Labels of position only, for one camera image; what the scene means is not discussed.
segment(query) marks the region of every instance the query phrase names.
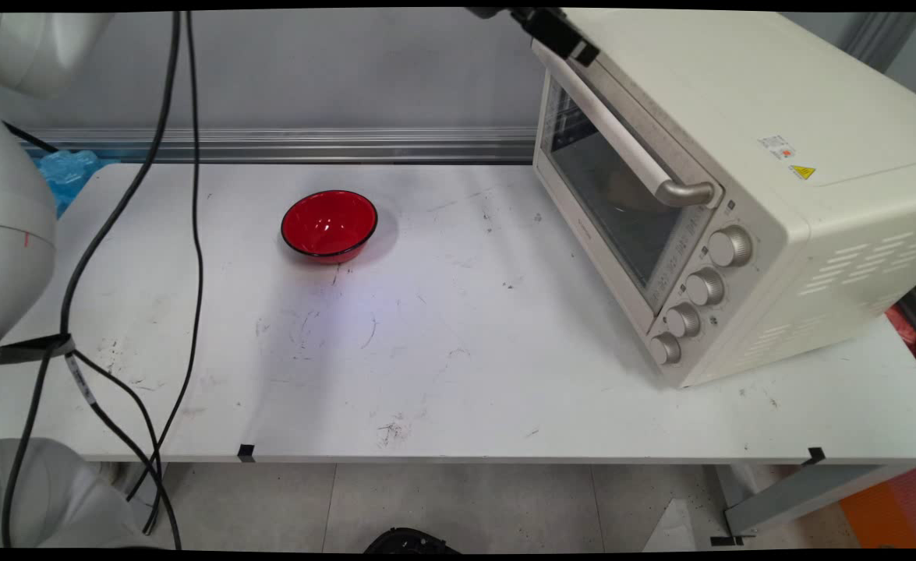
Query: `label sticker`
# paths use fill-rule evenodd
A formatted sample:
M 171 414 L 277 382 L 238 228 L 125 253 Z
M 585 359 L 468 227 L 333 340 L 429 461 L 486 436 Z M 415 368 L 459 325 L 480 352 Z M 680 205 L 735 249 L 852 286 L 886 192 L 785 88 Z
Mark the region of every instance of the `label sticker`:
M 802 180 L 810 178 L 811 174 L 815 173 L 814 168 L 804 168 L 801 166 L 790 166 L 790 171 L 793 171 L 794 174 L 796 174 L 797 177 L 802 178 Z
M 83 399 L 86 399 L 89 405 L 96 404 L 97 399 L 94 399 L 94 394 L 90 392 L 90 386 L 87 385 L 87 381 L 83 378 L 80 366 L 76 364 L 76 358 L 73 355 L 66 355 L 66 365 L 69 366 L 69 373 L 73 374 L 73 379 L 76 380 L 76 387 L 80 388 Z
M 763 145 L 763 148 L 770 150 L 777 160 L 789 160 L 797 153 L 794 147 L 790 146 L 790 143 L 780 135 L 759 139 L 759 143 Z

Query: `oven top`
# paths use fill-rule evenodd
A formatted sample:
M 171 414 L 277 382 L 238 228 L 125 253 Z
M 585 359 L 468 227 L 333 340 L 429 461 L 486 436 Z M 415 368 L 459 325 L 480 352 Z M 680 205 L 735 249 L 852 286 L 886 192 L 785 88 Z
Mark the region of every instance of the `oven top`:
M 565 13 L 600 47 L 596 63 L 685 132 L 684 148 L 750 191 L 793 202 L 916 167 L 916 93 L 775 12 Z

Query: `cable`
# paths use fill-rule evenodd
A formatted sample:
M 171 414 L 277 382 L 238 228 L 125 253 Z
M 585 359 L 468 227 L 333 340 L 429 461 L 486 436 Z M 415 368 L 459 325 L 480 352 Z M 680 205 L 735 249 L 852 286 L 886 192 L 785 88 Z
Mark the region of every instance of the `cable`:
M 168 60 L 168 68 L 166 69 L 166 83 L 164 85 L 163 91 L 163 103 L 161 105 L 161 111 L 159 111 L 159 119 L 156 123 L 156 134 L 154 139 L 152 139 L 152 144 L 149 146 L 149 152 L 143 166 L 140 168 L 136 177 L 129 185 L 129 188 L 126 190 L 126 194 L 122 196 L 122 201 L 118 202 L 118 206 L 111 212 L 111 216 L 104 222 L 104 226 L 101 226 L 101 229 L 97 232 L 97 235 L 94 236 L 94 239 L 91 239 L 90 245 L 87 246 L 86 251 L 83 252 L 83 255 L 80 257 L 80 261 L 76 264 L 76 269 L 73 270 L 72 276 L 69 278 L 69 284 L 66 285 L 66 292 L 62 298 L 62 310 L 59 313 L 59 333 L 60 334 L 69 334 L 69 308 L 73 304 L 73 292 L 76 291 L 76 285 L 80 282 L 80 276 L 83 274 L 83 270 L 86 269 L 87 263 L 90 262 L 91 256 L 94 255 L 94 251 L 97 251 L 97 246 L 101 244 L 101 241 L 104 241 L 105 235 L 108 234 L 108 231 L 111 230 L 112 226 L 115 226 L 115 221 L 118 220 L 122 211 L 126 209 L 126 206 L 129 205 L 129 200 L 136 194 L 138 185 L 143 182 L 145 175 L 149 171 L 149 167 L 154 162 L 156 157 L 156 152 L 159 150 L 159 145 L 163 139 L 163 132 L 166 129 L 166 118 L 168 118 L 170 113 L 170 99 L 172 98 L 173 92 L 173 77 L 176 74 L 177 69 L 177 51 L 179 50 L 180 43 L 180 12 L 173 12 L 173 21 L 172 21 L 172 38 L 170 39 L 170 57 Z M 38 399 L 41 397 L 41 388 L 43 388 L 45 380 L 45 370 L 48 368 L 48 360 L 51 357 L 52 349 L 47 349 L 41 362 L 41 367 L 38 369 L 38 377 L 36 379 L 36 387 L 34 387 L 34 393 L 31 395 L 31 405 L 29 407 L 29 416 L 27 416 L 27 421 L 24 423 L 24 430 L 22 433 L 22 439 L 18 443 L 18 452 L 15 455 L 15 463 L 13 463 L 11 474 L 8 478 L 8 488 L 5 490 L 5 499 L 4 499 L 4 510 L 2 511 L 1 519 L 1 533 L 2 540 L 4 541 L 5 547 L 11 547 L 11 530 L 9 530 L 9 523 L 11 523 L 11 502 L 13 497 L 13 488 L 15 488 L 16 480 L 18 480 L 18 473 L 20 470 L 20 465 L 23 461 L 24 450 L 27 449 L 27 440 L 31 436 L 31 429 L 34 427 L 34 418 L 36 418 L 37 409 L 38 409 Z M 97 413 L 97 416 L 105 423 L 105 425 L 111 429 L 115 434 L 118 434 L 119 438 L 122 438 L 122 441 L 129 445 L 129 448 L 143 461 L 143 465 L 147 471 L 154 471 L 152 469 L 152 464 L 149 463 L 149 459 L 145 457 L 143 451 L 138 450 L 133 441 L 124 433 L 118 426 L 115 425 L 104 414 L 104 411 L 95 404 L 91 404 L 91 408 L 94 409 L 94 412 Z M 158 451 L 158 446 L 154 444 L 154 453 Z M 166 493 L 163 492 L 163 485 L 159 475 L 157 473 L 152 473 L 152 478 L 156 483 L 157 494 L 163 496 L 163 503 L 168 509 L 168 514 L 170 517 L 170 527 L 173 531 L 174 545 L 177 549 L 180 549 L 180 534 L 177 530 L 177 522 L 173 516 L 173 508 L 169 503 L 169 498 L 166 496 Z
M 204 291 L 204 260 L 201 256 L 201 241 L 198 238 L 198 171 L 200 169 L 201 163 L 201 152 L 200 152 L 200 139 L 199 139 L 199 130 L 198 130 L 198 88 L 197 88 L 197 73 L 196 65 L 194 62 L 194 32 L 193 32 L 193 23 L 191 23 L 191 12 L 186 12 L 187 18 L 187 52 L 190 59 L 191 67 L 191 120 L 193 120 L 194 128 L 194 183 L 193 183 L 193 195 L 191 196 L 191 228 L 193 228 L 193 237 L 194 237 L 194 251 L 197 253 L 198 258 L 198 295 L 197 300 L 194 305 L 194 327 L 191 330 L 191 352 L 190 356 L 187 359 L 187 373 L 184 376 L 184 383 L 180 386 L 180 394 L 177 395 L 177 401 L 173 404 L 173 409 L 170 411 L 170 415 L 166 418 L 166 424 L 163 425 L 163 432 L 159 436 L 159 443 L 157 446 L 162 447 L 163 441 L 166 440 L 166 433 L 170 429 L 170 424 L 173 423 L 174 416 L 177 415 L 177 411 L 180 408 L 181 401 L 184 399 L 184 393 L 187 391 L 187 384 L 191 380 L 191 372 L 194 369 L 194 355 L 197 348 L 198 341 L 198 323 L 201 320 L 201 295 Z M 133 486 L 133 490 L 129 491 L 129 496 L 126 497 L 127 500 L 131 500 L 136 494 L 138 488 L 143 484 L 147 473 L 144 471 L 143 475 L 140 476 L 136 485 Z M 143 532 L 152 532 L 152 524 L 154 524 L 155 515 L 157 512 L 159 496 L 157 494 L 154 500 L 154 510 L 149 513 L 149 518 L 147 519 L 147 525 L 145 525 Z
M 118 436 L 122 442 L 133 451 L 133 454 L 138 456 L 147 471 L 150 472 L 149 476 L 152 477 L 152 482 L 156 484 L 156 492 L 163 495 L 163 507 L 166 509 L 166 516 L 170 519 L 170 530 L 173 532 L 173 547 L 174 549 L 181 550 L 180 532 L 177 530 L 177 518 L 173 515 L 173 505 L 170 504 L 170 497 L 166 495 L 166 489 L 163 488 L 163 481 L 159 478 L 159 475 L 156 475 L 156 470 L 154 470 L 152 464 L 149 463 L 149 458 L 147 458 L 147 455 L 143 454 L 143 451 L 136 446 L 136 443 L 133 443 L 133 440 L 119 429 L 118 425 L 104 413 L 104 409 L 101 409 L 101 406 L 98 405 L 96 401 L 90 404 L 90 408 L 94 409 L 94 413 L 97 413 L 97 416 L 104 422 L 104 426 L 111 429 L 111 432 Z
M 8 475 L 8 487 L 4 490 L 4 506 L 1 514 L 1 540 L 4 547 L 13 547 L 11 544 L 11 503 L 15 496 L 15 485 L 18 483 L 18 473 L 20 465 L 24 459 L 24 450 L 27 450 L 27 440 L 31 437 L 31 429 L 34 429 L 34 418 L 38 413 L 38 401 L 41 399 L 41 387 L 45 384 L 45 370 L 48 369 L 48 359 L 55 350 L 55 344 L 45 349 L 45 354 L 41 356 L 41 365 L 38 366 L 38 376 L 34 379 L 34 390 L 31 391 L 31 405 L 27 408 L 27 419 L 24 420 L 24 430 L 22 438 L 18 442 L 18 451 L 15 453 L 15 462 L 11 465 L 11 473 Z
M 138 394 L 136 394 L 136 391 L 133 391 L 133 388 L 130 388 L 129 384 L 126 384 L 123 381 L 116 379 L 116 377 L 112 376 L 111 373 L 108 372 L 108 370 L 102 369 L 100 366 L 95 365 L 94 360 L 90 360 L 89 358 L 87 358 L 87 356 L 84 355 L 83 352 L 73 351 L 73 356 L 76 356 L 76 358 L 83 360 L 84 365 L 90 366 L 91 370 L 93 370 L 94 372 L 97 372 L 98 374 L 101 374 L 101 376 L 104 376 L 105 379 L 111 380 L 111 383 L 115 384 L 115 386 L 118 386 L 122 388 L 122 390 L 125 390 L 126 393 L 133 399 L 133 401 L 136 402 L 136 405 L 140 406 L 140 411 L 143 412 L 143 420 L 145 420 L 145 423 L 147 423 L 147 429 L 149 430 L 149 439 L 152 441 L 152 454 L 149 455 L 149 459 L 155 460 L 156 473 L 159 475 L 159 478 L 162 479 L 163 478 L 163 466 L 161 465 L 161 462 L 159 461 L 159 446 L 156 445 L 156 431 L 154 427 L 152 427 L 152 420 L 149 418 L 149 411 L 147 411 L 147 409 L 145 408 L 143 399 L 140 399 L 140 397 L 138 397 Z
M 54 153 L 59 151 L 59 148 L 55 148 L 55 146 L 45 142 L 43 139 L 38 139 L 37 137 L 27 134 L 27 132 L 20 130 L 18 127 L 15 127 L 7 121 L 4 121 L 4 126 L 8 128 L 8 130 L 11 131 L 11 134 L 14 136 L 22 139 L 24 142 L 33 143 L 35 146 L 38 146 L 38 148 L 45 150 L 45 152 Z
M 156 152 L 159 151 L 159 145 L 161 145 L 161 141 L 163 140 L 163 131 L 166 129 L 166 118 L 170 115 L 170 99 L 173 93 L 173 75 L 177 70 L 177 49 L 179 49 L 179 42 L 180 12 L 173 12 L 173 37 L 170 39 L 170 59 L 168 67 L 166 68 L 166 84 L 163 86 L 163 103 L 159 108 L 159 119 L 156 122 L 156 134 L 154 138 L 152 138 L 152 144 L 149 146 L 149 152 L 147 153 L 147 157 L 145 157 L 145 161 L 143 161 L 143 166 L 133 179 L 133 183 L 129 185 L 126 194 L 122 195 L 122 201 L 118 202 L 118 206 L 111 212 L 111 216 L 104 221 L 104 226 L 101 226 L 101 229 L 97 231 L 97 235 L 94 236 L 94 239 L 91 239 L 90 245 L 87 246 L 86 251 L 80 256 L 80 261 L 76 264 L 76 269 L 73 270 L 73 274 L 70 274 L 69 283 L 66 285 L 66 292 L 62 296 L 62 309 L 61 312 L 59 312 L 59 334 L 69 333 L 69 308 L 73 305 L 73 292 L 76 292 L 76 285 L 80 282 L 80 276 L 83 274 L 83 270 L 87 268 L 87 263 L 90 262 L 91 256 L 97 251 L 97 246 L 104 241 L 104 237 L 108 235 L 111 227 L 115 226 L 115 221 L 118 220 L 122 211 L 129 205 L 129 201 L 133 195 L 136 195 L 136 190 L 140 187 L 141 182 L 143 182 L 145 175 L 149 171 L 149 167 L 152 166 L 152 162 L 156 159 Z

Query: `bowl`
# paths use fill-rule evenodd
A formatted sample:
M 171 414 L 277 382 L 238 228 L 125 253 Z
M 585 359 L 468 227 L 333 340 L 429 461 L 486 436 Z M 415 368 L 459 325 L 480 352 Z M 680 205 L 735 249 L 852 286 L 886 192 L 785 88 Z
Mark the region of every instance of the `bowl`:
M 344 263 L 360 255 L 378 227 L 378 210 L 355 192 L 319 191 L 294 203 L 281 221 L 281 238 L 318 263 Z

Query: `glass door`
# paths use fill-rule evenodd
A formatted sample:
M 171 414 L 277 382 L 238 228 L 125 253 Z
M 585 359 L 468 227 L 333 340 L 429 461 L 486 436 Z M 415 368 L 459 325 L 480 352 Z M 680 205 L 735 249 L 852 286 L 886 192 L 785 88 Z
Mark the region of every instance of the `glass door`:
M 712 211 L 661 203 L 554 75 L 548 83 L 540 149 L 657 315 Z M 667 162 L 657 163 L 675 180 Z

